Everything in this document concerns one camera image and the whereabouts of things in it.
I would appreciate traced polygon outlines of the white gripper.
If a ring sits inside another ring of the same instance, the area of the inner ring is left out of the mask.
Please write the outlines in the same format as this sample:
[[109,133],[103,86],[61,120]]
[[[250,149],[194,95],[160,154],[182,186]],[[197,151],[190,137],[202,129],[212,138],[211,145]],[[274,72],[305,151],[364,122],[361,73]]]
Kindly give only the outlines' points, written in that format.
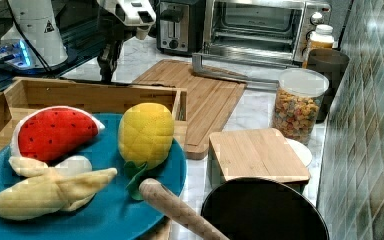
[[[155,24],[156,13],[149,0],[96,0],[126,27],[133,27],[136,38],[144,40]],[[109,83],[114,73],[113,45],[106,44],[97,57],[101,81]]]

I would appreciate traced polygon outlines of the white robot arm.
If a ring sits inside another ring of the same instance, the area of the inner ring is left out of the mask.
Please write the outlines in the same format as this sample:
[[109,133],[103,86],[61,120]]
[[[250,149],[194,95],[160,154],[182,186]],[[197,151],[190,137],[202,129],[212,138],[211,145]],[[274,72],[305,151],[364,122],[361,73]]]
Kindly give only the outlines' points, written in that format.
[[[143,40],[156,21],[149,0],[93,0],[97,4],[97,29],[105,45],[97,57],[101,80],[109,83],[117,69],[123,43],[133,37]],[[19,45],[20,70],[55,69],[68,60],[56,24],[51,0],[5,0],[13,26],[2,37]]]

